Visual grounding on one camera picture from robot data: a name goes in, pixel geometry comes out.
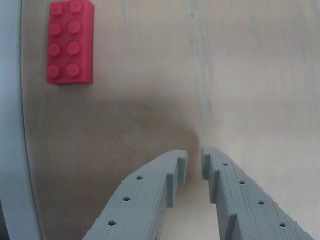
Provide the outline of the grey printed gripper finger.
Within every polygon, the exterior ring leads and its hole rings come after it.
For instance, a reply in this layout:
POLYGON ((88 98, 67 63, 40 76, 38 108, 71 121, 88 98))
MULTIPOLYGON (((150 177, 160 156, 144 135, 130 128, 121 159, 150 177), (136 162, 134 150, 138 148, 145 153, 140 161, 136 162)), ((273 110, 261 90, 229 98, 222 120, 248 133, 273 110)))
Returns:
POLYGON ((85 240, 159 240, 177 186, 186 181, 188 153, 171 150, 128 175, 85 234, 85 240))
POLYGON ((215 204, 222 240, 310 240, 231 158, 214 147, 201 149, 201 174, 215 204))

